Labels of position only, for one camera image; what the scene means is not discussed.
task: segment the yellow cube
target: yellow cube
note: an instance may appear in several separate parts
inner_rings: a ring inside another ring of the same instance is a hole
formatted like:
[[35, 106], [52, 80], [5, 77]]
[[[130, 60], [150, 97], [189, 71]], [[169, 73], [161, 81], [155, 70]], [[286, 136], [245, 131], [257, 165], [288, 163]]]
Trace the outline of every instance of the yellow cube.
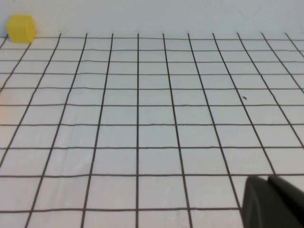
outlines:
[[30, 15], [12, 15], [6, 30], [10, 40], [16, 43], [31, 43], [35, 37], [34, 21]]

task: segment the black grid line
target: black grid line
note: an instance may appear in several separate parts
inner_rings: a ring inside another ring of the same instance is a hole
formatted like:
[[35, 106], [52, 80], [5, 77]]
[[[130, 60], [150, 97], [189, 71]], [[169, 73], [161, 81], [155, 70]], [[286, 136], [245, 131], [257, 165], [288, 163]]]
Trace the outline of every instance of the black grid line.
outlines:
[[[7, 89], [35, 89], [35, 87], [6, 87]], [[68, 87], [39, 87], [39, 90], [43, 89], [69, 89]], [[94, 87], [74, 87], [73, 89], [89, 89], [89, 90], [104, 90], [104, 88], [94, 88]], [[268, 90], [267, 88], [205, 88], [205, 90]], [[271, 88], [271, 90], [303, 90], [303, 88]], [[137, 88], [106, 88], [106, 90], [137, 90]], [[170, 90], [170, 88], [140, 88], [141, 90]], [[172, 90], [201, 90], [199, 88], [172, 88]]]
[[[139, 211], [177, 211], [177, 210], [187, 210], [187, 208], [139, 208]], [[190, 210], [237, 210], [237, 208], [190, 208]], [[33, 212], [52, 212], [52, 211], [100, 211], [100, 212], [122, 212], [122, 211], [136, 211], [136, 209], [82, 209], [82, 208], [58, 208], [58, 209], [40, 209], [33, 210]], [[0, 210], [0, 214], [2, 213], [29, 213], [29, 210], [8, 210], [2, 211]]]
[[[158, 40], [163, 40], [161, 38], [162, 34], [159, 34], [160, 37], [156, 38], [156, 37], [140, 37], [140, 39], [158, 39]], [[41, 37], [35, 37], [35, 39], [45, 39], [45, 38], [52, 38], [52, 39], [56, 39], [58, 38], [58, 36], [52, 37], [52, 36], [41, 36]], [[64, 39], [84, 39], [85, 37], [75, 37], [75, 36], [66, 36], [66, 37], [62, 37]], [[111, 39], [111, 37], [87, 37], [87, 39]], [[113, 39], [137, 39], [137, 37], [113, 37]], [[166, 38], [165, 40], [188, 40], [187, 38]], [[191, 40], [213, 40], [212, 38], [194, 38]], [[217, 40], [238, 40], [237, 38], [219, 38]], [[261, 41], [263, 40], [262, 38], [246, 38], [246, 39], [242, 39], [242, 40], [252, 40], [252, 41]], [[276, 40], [276, 41], [288, 41], [288, 39], [282, 39], [282, 38], [271, 38], [268, 40]], [[304, 39], [292, 39], [292, 41], [304, 41]]]
[[302, 57], [304, 57], [303, 53], [298, 49], [298, 47], [295, 45], [294, 41], [292, 41], [292, 40], [290, 39], [290, 37], [288, 36], [288, 34], [285, 33], [285, 35], [287, 36], [288, 40], [293, 44], [293, 46], [295, 47], [295, 49], [300, 53], [300, 55], [301, 55]]
[[135, 228], [138, 228], [139, 218], [139, 34], [137, 34], [137, 107], [136, 107], [136, 213]]
[[[18, 59], [2, 59], [0, 62], [16, 62]], [[41, 60], [41, 59], [27, 59], [22, 60], [22, 62], [48, 62], [48, 60]], [[52, 60], [52, 62], [60, 62], [60, 63], [78, 63], [77, 60]], [[104, 60], [82, 60], [81, 63], [107, 63]], [[251, 61], [225, 61], [226, 63], [251, 63]], [[111, 63], [137, 63], [137, 61], [111, 61]], [[140, 61], [140, 63], [166, 63], [166, 61]], [[168, 63], [194, 63], [192, 61], [168, 61]], [[197, 63], [222, 63], [222, 61], [197, 61]], [[255, 61], [255, 63], [280, 63], [279, 60], [277, 61]], [[304, 63], [304, 61], [282, 61], [282, 63]]]
[[247, 111], [247, 109], [246, 109], [246, 107], [245, 107], [245, 105], [244, 105], [243, 99], [242, 99], [241, 95], [239, 94], [239, 91], [237, 90], [237, 86], [236, 86], [236, 84], [235, 84], [234, 81], [233, 81], [233, 78], [232, 78], [232, 76], [231, 76], [231, 74], [230, 74], [230, 71], [228, 70], [228, 67], [227, 67], [227, 65], [226, 65], [226, 62], [225, 62], [223, 56], [222, 56], [222, 53], [221, 53], [221, 51], [219, 50], [219, 46], [218, 46], [218, 43], [217, 43], [217, 40], [216, 40], [214, 34], [213, 34], [213, 38], [214, 38], [214, 42], [215, 42], [215, 44], [216, 44], [216, 46], [217, 46], [217, 48], [218, 48], [218, 52], [219, 52], [219, 54], [220, 54], [220, 57], [222, 58], [223, 63], [224, 63], [224, 65], [225, 65], [225, 68], [226, 68], [226, 70], [227, 70], [227, 72], [228, 72], [228, 74], [229, 74], [229, 76], [230, 76], [230, 80], [232, 81], [232, 84], [233, 84], [234, 88], [236, 89], [236, 92], [237, 92], [237, 95], [238, 95], [238, 97], [239, 97], [239, 100], [240, 100], [241, 103], [242, 103], [242, 106], [243, 106], [243, 108], [244, 108], [244, 111], [245, 111], [245, 113], [246, 113], [246, 115], [247, 115], [247, 117], [248, 117], [248, 119], [249, 119], [249, 121], [250, 121], [250, 124], [251, 124], [251, 126], [252, 126], [252, 128], [253, 128], [253, 130], [254, 130], [256, 136], [257, 136], [257, 139], [258, 139], [258, 141], [259, 141], [259, 143], [260, 143], [260, 145], [261, 145], [261, 147], [262, 147], [262, 149], [263, 149], [264, 155], [265, 155], [266, 158], [267, 158], [267, 161], [268, 161], [268, 163], [269, 163], [269, 165], [270, 165], [270, 168], [271, 168], [272, 172], [275, 174], [275, 173], [276, 173], [276, 172], [275, 172], [275, 169], [274, 169], [274, 167], [273, 167], [273, 165], [272, 165], [272, 163], [271, 163], [271, 161], [270, 161], [270, 159], [269, 159], [269, 157], [268, 157], [268, 154], [267, 154], [267, 152], [266, 152], [266, 150], [265, 150], [265, 148], [264, 148], [264, 146], [263, 146], [263, 144], [262, 144], [262, 141], [261, 141], [260, 137], [258, 136], [257, 130], [256, 130], [255, 126], [254, 126], [253, 123], [252, 123], [252, 120], [251, 120], [251, 118], [250, 118], [250, 116], [249, 116], [249, 113], [248, 113], [248, 111]]
[[[25, 48], [2, 48], [1, 50], [24, 50]], [[50, 51], [53, 50], [52, 48], [31, 48], [30, 50], [41, 50], [41, 51]], [[78, 48], [58, 48], [59, 51], [81, 51], [82, 49]], [[89, 48], [85, 51], [110, 51], [108, 49], [96, 49], [96, 48]], [[124, 51], [134, 51], [136, 52], [137, 49], [114, 49], [113, 52], [124, 52]], [[164, 51], [164, 49], [140, 49], [139, 51]], [[168, 49], [166, 50], [168, 52], [190, 52], [189, 50], [182, 50], [182, 49]], [[268, 49], [250, 49], [248, 51], [251, 52], [271, 52], [271, 50]], [[284, 52], [298, 52], [297, 50], [288, 50], [288, 49], [276, 49], [274, 51], [284, 51]], [[193, 50], [193, 52], [218, 52], [217, 50]], [[244, 52], [243, 50], [221, 50], [221, 52]]]
[[51, 154], [52, 154], [52, 151], [53, 151], [53, 148], [54, 148], [54, 145], [55, 145], [55, 141], [56, 141], [56, 138], [57, 138], [57, 135], [58, 135], [58, 132], [59, 132], [60, 124], [61, 124], [61, 122], [62, 122], [64, 112], [65, 112], [65, 110], [66, 110], [66, 105], [67, 105], [67, 101], [68, 101], [69, 95], [70, 95], [70, 93], [71, 93], [71, 91], [72, 91], [72, 87], [73, 87], [73, 84], [74, 84], [74, 82], [75, 82], [75, 78], [76, 78], [76, 75], [77, 75], [77, 72], [78, 72], [78, 68], [79, 68], [79, 65], [80, 65], [80, 60], [81, 60], [81, 58], [82, 58], [82, 54], [83, 54], [83, 52], [84, 52], [85, 46], [86, 46], [86, 39], [85, 39], [84, 47], [83, 47], [83, 50], [82, 50], [82, 52], [81, 52], [81, 56], [80, 56], [80, 59], [79, 59], [78, 65], [77, 65], [77, 69], [76, 69], [76, 72], [75, 72], [75, 75], [74, 75], [74, 79], [73, 79], [73, 82], [72, 82], [72, 84], [71, 84], [71, 88], [70, 88], [70, 90], [69, 90], [69, 92], [68, 92], [68, 94], [67, 94], [67, 97], [66, 97], [67, 99], [66, 99], [65, 106], [63, 107], [63, 110], [62, 110], [62, 114], [61, 114], [60, 121], [59, 121], [59, 126], [58, 126], [58, 128], [57, 128], [57, 130], [56, 130], [55, 137], [54, 137], [54, 140], [53, 140], [53, 142], [52, 142], [52, 146], [51, 146], [50, 151], [49, 151], [49, 153], [48, 153], [47, 161], [46, 161], [46, 164], [45, 164], [44, 169], [43, 169], [43, 172], [42, 172], [42, 177], [40, 178], [40, 181], [39, 181], [39, 184], [38, 184], [38, 187], [37, 187], [37, 191], [36, 191], [36, 194], [35, 194], [35, 197], [34, 197], [34, 201], [33, 201], [32, 207], [31, 207], [31, 211], [30, 211], [30, 213], [29, 213], [29, 215], [28, 215], [28, 219], [27, 219], [27, 222], [26, 222], [26, 224], [25, 224], [25, 228], [27, 228], [27, 227], [29, 226], [29, 221], [30, 221], [30, 218], [31, 218], [31, 216], [32, 216], [33, 210], [34, 210], [34, 208], [35, 208], [35, 204], [36, 204], [36, 201], [37, 201], [37, 198], [38, 198], [38, 194], [39, 194], [39, 191], [40, 191], [40, 187], [41, 187], [41, 184], [42, 184], [42, 181], [43, 181], [43, 176], [45, 175], [46, 170], [47, 170], [47, 167], [48, 167], [48, 162], [49, 162], [49, 159], [50, 159], [50, 157], [51, 157]]
[[186, 198], [186, 204], [187, 204], [187, 210], [188, 210], [188, 217], [189, 217], [189, 225], [190, 228], [193, 228], [192, 225], [192, 217], [191, 217], [191, 210], [190, 210], [190, 203], [189, 203], [189, 197], [188, 197], [188, 190], [187, 190], [187, 183], [185, 178], [185, 171], [184, 171], [184, 164], [182, 160], [182, 154], [181, 154], [181, 144], [180, 144], [180, 138], [179, 138], [179, 130], [177, 127], [177, 121], [176, 121], [176, 114], [175, 114], [175, 108], [174, 108], [174, 100], [173, 100], [173, 93], [172, 93], [172, 86], [171, 86], [171, 80], [170, 80], [170, 72], [169, 72], [169, 65], [168, 65], [168, 59], [167, 59], [167, 51], [166, 51], [166, 42], [165, 42], [165, 35], [162, 34], [163, 37], [163, 46], [165, 49], [165, 57], [166, 57], [166, 65], [167, 65], [167, 72], [168, 72], [168, 81], [170, 86], [170, 94], [171, 94], [171, 102], [172, 102], [172, 110], [173, 110], [173, 117], [174, 117], [174, 123], [175, 125], [175, 132], [176, 132], [176, 138], [177, 138], [177, 145], [179, 148], [179, 156], [180, 156], [180, 167], [181, 167], [181, 173], [182, 173], [182, 179], [183, 179], [183, 185], [184, 185], [184, 191], [185, 191], [185, 198]]
[[270, 44], [269, 44], [269, 42], [267, 41], [267, 39], [266, 39], [266, 37], [264, 36], [264, 34], [263, 34], [263, 33], [261, 33], [261, 34], [262, 34], [264, 40], [266, 41], [267, 45], [269, 46], [269, 48], [270, 48], [270, 49], [272, 50], [272, 52], [274, 53], [275, 57], [277, 57], [277, 59], [278, 59], [278, 60], [280, 61], [280, 63], [282, 64], [282, 66], [285, 68], [285, 70], [288, 72], [288, 74], [290, 75], [290, 77], [293, 79], [294, 83], [296, 83], [296, 85], [297, 85], [299, 88], [301, 88], [300, 85], [298, 84], [298, 82], [295, 80], [294, 76], [290, 73], [290, 71], [287, 69], [287, 67], [284, 65], [284, 63], [281, 61], [281, 59], [279, 58], [279, 56], [277, 56], [276, 51], [274, 51], [274, 50], [272, 49], [272, 47], [270, 46]]
[[[181, 149], [220, 149], [219, 146], [181, 146]], [[260, 146], [222, 146], [223, 149], [261, 149]], [[302, 149], [302, 146], [264, 146], [265, 149]], [[0, 147], [0, 150], [6, 150], [7, 147]], [[12, 150], [69, 150], [69, 149], [94, 149], [90, 146], [68, 146], [68, 147], [10, 147]], [[96, 149], [136, 149], [136, 147], [126, 146], [126, 147], [96, 147]], [[139, 149], [178, 149], [178, 146], [141, 146]]]
[[[104, 88], [106, 88], [106, 84], [107, 84], [107, 80], [108, 80], [108, 72], [109, 72], [109, 68], [110, 68], [112, 45], [113, 45], [113, 34], [112, 34], [112, 39], [111, 39], [111, 48], [110, 48], [110, 53], [109, 53], [109, 61], [108, 61], [108, 68], [107, 68], [107, 71], [106, 71], [107, 74], [106, 74], [106, 77], [105, 77], [105, 82], [104, 82], [105, 87]], [[84, 202], [84, 212], [83, 212], [82, 218], [81, 218], [81, 226], [80, 226], [81, 228], [83, 228], [84, 225], [85, 225], [85, 217], [86, 217], [85, 209], [86, 209], [87, 200], [88, 200], [89, 191], [90, 191], [90, 184], [91, 184], [92, 172], [93, 172], [93, 167], [94, 167], [96, 148], [97, 148], [97, 143], [98, 143], [100, 123], [101, 123], [101, 118], [102, 118], [102, 113], [103, 113], [104, 102], [105, 102], [105, 99], [104, 99], [105, 98], [105, 92], [106, 92], [106, 90], [104, 89], [103, 99], [102, 99], [102, 102], [101, 102], [99, 119], [98, 119], [98, 127], [97, 127], [97, 131], [96, 131], [96, 138], [95, 138], [95, 145], [94, 145], [94, 151], [93, 151], [91, 168], [90, 168], [90, 175], [89, 175], [89, 178], [88, 178], [87, 188], [86, 188], [86, 192], [85, 192], [86, 194], [85, 194], [85, 202]]]
[[[36, 107], [48, 107], [48, 106], [64, 106], [65, 104], [32, 104], [31, 106], [36, 106]], [[23, 107], [23, 106], [27, 106], [27, 104], [0, 104], [0, 107]], [[67, 106], [80, 106], [80, 107], [95, 107], [95, 106], [99, 106], [97, 104], [67, 104]], [[170, 104], [140, 104], [140, 107], [172, 107], [172, 105]], [[210, 104], [210, 107], [242, 107], [243, 105], [241, 104]], [[251, 107], [262, 107], [262, 106], [277, 106], [276, 104], [247, 104], [245, 105], [247, 106], [251, 106]], [[281, 104], [281, 107], [303, 107], [304, 104]], [[106, 104], [104, 105], [104, 107], [137, 107], [137, 105], [135, 104]], [[175, 107], [207, 107], [206, 104], [177, 104], [175, 105]]]
[[[199, 67], [198, 67], [198, 65], [196, 63], [196, 59], [195, 59], [195, 55], [194, 55], [194, 52], [193, 52], [193, 48], [192, 48], [191, 39], [190, 39], [190, 35], [189, 34], [188, 34], [188, 40], [189, 40], [189, 45], [190, 45], [190, 48], [191, 48], [192, 56], [193, 56], [193, 59], [194, 59], [194, 62], [195, 62], [195, 67], [196, 67], [196, 70], [198, 72], [198, 76], [199, 76], [199, 79], [200, 79], [199, 80], [200, 81], [200, 85], [201, 85], [201, 88], [203, 90], [204, 97], [205, 97], [205, 100], [206, 100], [206, 104], [207, 104], [207, 107], [208, 107], [208, 111], [209, 111], [209, 114], [210, 114], [210, 117], [211, 117], [211, 120], [212, 120], [212, 124], [215, 124], [214, 118], [213, 118], [213, 115], [212, 115], [212, 111], [211, 111], [211, 108], [210, 108], [210, 105], [209, 105], [209, 101], [208, 101], [208, 98], [207, 98], [207, 94], [206, 94], [203, 82], [201, 80]], [[218, 131], [217, 131], [217, 129], [216, 129], [215, 126], [213, 126], [213, 128], [214, 128], [214, 132], [215, 132], [216, 137], [217, 137], [217, 141], [218, 141], [219, 149], [220, 149], [222, 157], [223, 157], [223, 161], [225, 163], [225, 168], [226, 168], [226, 171], [227, 171], [227, 174], [228, 174], [228, 177], [229, 177], [229, 181], [230, 181], [230, 184], [231, 184], [231, 187], [232, 187], [232, 191], [233, 191], [236, 203], [237, 203], [237, 207], [238, 207], [239, 212], [241, 213], [241, 206], [240, 206], [240, 203], [238, 201], [237, 191], [236, 191], [236, 189], [234, 187], [234, 184], [233, 184], [233, 181], [232, 181], [232, 178], [231, 178], [231, 173], [230, 173], [230, 170], [229, 170], [229, 167], [228, 167], [227, 159], [225, 157], [225, 154], [224, 154], [224, 151], [223, 151], [223, 147], [222, 147], [220, 138], [219, 138], [219, 133], [218, 133]]]
[[[10, 72], [0, 72], [0, 75], [7, 75], [10, 74]], [[20, 72], [18, 73], [19, 75], [41, 75], [41, 73], [37, 73], [37, 72]], [[45, 73], [46, 75], [74, 75], [72, 73]], [[92, 73], [92, 72], [83, 72], [83, 73], [78, 73], [77, 75], [105, 75], [105, 73]], [[135, 75], [135, 74], [122, 74], [122, 73], [109, 73], [108, 75]], [[166, 76], [166, 74], [140, 74], [142, 76]], [[185, 74], [170, 74], [170, 76], [181, 76], [181, 75], [185, 75]], [[213, 76], [213, 75], [228, 75], [228, 74], [200, 74], [203, 76]], [[259, 75], [259, 74], [252, 74], [252, 73], [241, 73], [241, 74], [231, 74], [231, 75]], [[285, 73], [273, 73], [273, 74], [263, 74], [263, 75], [289, 75], [289, 74], [285, 74]], [[293, 75], [304, 75], [304, 73], [296, 73]]]
[[[56, 47], [55, 47], [55, 49], [54, 49], [54, 51], [53, 51], [53, 53], [52, 53], [52, 56], [51, 56], [51, 58], [49, 59], [46, 68], [44, 69], [44, 73], [46, 72], [47, 67], [48, 67], [49, 63], [51, 62], [52, 57], [53, 57], [53, 55], [54, 55], [54, 53], [55, 53], [55, 51], [56, 51], [56, 48], [57, 48], [57, 46], [58, 46], [58, 44], [59, 44], [59, 41], [60, 41], [60, 36], [61, 36], [61, 35], [59, 35], [59, 37], [58, 37], [57, 45], [56, 45]], [[36, 91], [37, 91], [37, 89], [38, 89], [38, 87], [39, 87], [39, 85], [40, 85], [40, 82], [41, 82], [41, 80], [42, 80], [42, 78], [43, 78], [43, 76], [44, 76], [44, 73], [43, 73], [42, 76], [40, 77], [40, 80], [39, 80], [39, 82], [38, 82], [38, 84], [37, 84], [37, 86], [36, 86], [34, 92], [32, 93], [32, 96], [31, 96], [31, 98], [30, 98], [28, 104], [26, 105], [26, 110], [24, 111], [24, 114], [22, 115], [22, 118], [20, 119], [20, 122], [19, 122], [19, 124], [17, 125], [17, 128], [16, 128], [16, 130], [15, 130], [15, 132], [14, 132], [14, 134], [13, 134], [13, 136], [12, 136], [10, 142], [9, 142], [8, 148], [5, 150], [5, 153], [4, 153], [4, 155], [3, 155], [2, 159], [1, 159], [1, 162], [0, 162], [0, 168], [2, 167], [2, 164], [3, 164], [3, 162], [4, 162], [4, 159], [6, 158], [6, 155], [7, 155], [8, 151], [9, 151], [9, 149], [10, 149], [10, 146], [12, 145], [12, 143], [13, 143], [13, 141], [14, 141], [14, 138], [15, 138], [15, 136], [16, 136], [16, 134], [17, 134], [18, 129], [19, 129], [20, 126], [21, 126], [22, 121], [23, 121], [23, 119], [24, 119], [26, 113], [28, 112], [29, 106], [30, 106], [30, 104], [31, 104], [31, 102], [32, 102], [32, 100], [33, 100], [34, 94], [36, 93]]]
[[[75, 124], [67, 124], [67, 123], [62, 123], [60, 124], [61, 126], [70, 126], [70, 127], [75, 127], [75, 126], [252, 126], [250, 123], [178, 123], [178, 124], [173, 124], [173, 123], [147, 123], [147, 124], [132, 124], [132, 123], [101, 123], [101, 124], [93, 124], [93, 123], [75, 123]], [[289, 126], [288, 123], [255, 123], [253, 124], [254, 126]], [[293, 123], [292, 125], [295, 126], [302, 126], [304, 123]], [[0, 126], [19, 126], [19, 124], [0, 124]], [[59, 124], [56, 123], [26, 123], [26, 124], [21, 124], [20, 126], [59, 126]]]
[[5, 85], [7, 84], [8, 80], [10, 79], [10, 77], [13, 75], [15, 69], [17, 68], [17, 66], [19, 65], [19, 63], [21, 62], [22, 58], [24, 57], [25, 53], [27, 52], [28, 48], [30, 47], [32, 43], [30, 43], [27, 47], [27, 49], [25, 49], [23, 55], [21, 56], [21, 58], [19, 59], [18, 63], [15, 65], [15, 67], [12, 69], [10, 75], [6, 78], [5, 82], [3, 83], [2, 88], [0, 89], [0, 93], [2, 92], [3, 88], [5, 87]]
[[2, 48], [2, 46], [4, 45], [5, 41], [7, 40], [7, 38], [9, 37], [9, 35], [7, 34], [4, 41], [2, 42], [2, 44], [0, 45], [0, 49]]
[[[246, 50], [246, 48], [245, 48], [245, 46], [244, 46], [244, 44], [243, 44], [243, 41], [242, 41], [240, 35], [239, 35], [239, 34], [237, 34], [237, 35], [238, 35], [238, 37], [239, 37], [239, 40], [240, 40], [240, 42], [241, 42], [241, 44], [242, 44], [244, 50], [247, 52], [247, 50]], [[297, 137], [299, 143], [301, 144], [302, 148], [304, 149], [304, 145], [303, 145], [303, 143], [302, 143], [300, 137], [299, 137], [298, 134], [295, 132], [294, 127], [292, 126], [292, 124], [290, 123], [290, 121], [289, 121], [289, 119], [287, 118], [286, 114], [284, 113], [284, 111], [283, 111], [281, 105], [280, 105], [280, 104], [278, 103], [278, 101], [276, 100], [275, 95], [271, 92], [271, 89], [269, 88], [268, 84], [267, 84], [266, 81], [264, 80], [262, 74], [260, 73], [260, 71], [259, 71], [258, 68], [256, 67], [254, 61], [252, 60], [252, 58], [251, 58], [251, 56], [249, 55], [248, 52], [247, 52], [247, 55], [248, 55], [248, 57], [250, 58], [250, 60], [252, 61], [252, 64], [253, 64], [253, 66], [255, 67], [256, 71], [260, 74], [261, 79], [263, 80], [264, 84], [266, 85], [267, 89], [269, 90], [270, 94], [272, 95], [273, 99], [275, 100], [276, 105], [277, 105], [277, 106], [279, 107], [279, 109], [281, 110], [281, 112], [282, 112], [284, 118], [287, 120], [289, 126], [290, 126], [291, 129], [293, 130], [293, 132], [294, 132], [295, 136]]]
[[[112, 173], [92, 173], [92, 174], [78, 174], [78, 175], [44, 175], [46, 178], [77, 178], [77, 177], [182, 177], [182, 174], [172, 174], [172, 173], [164, 173], [164, 174], [112, 174]], [[293, 176], [304, 176], [304, 173], [232, 173], [230, 174], [232, 177], [256, 177], [256, 176], [285, 176], [285, 177], [293, 177]], [[217, 173], [217, 174], [206, 174], [206, 173], [185, 173], [187, 177], [229, 177], [229, 174]], [[41, 178], [42, 175], [0, 175], [0, 178]]]

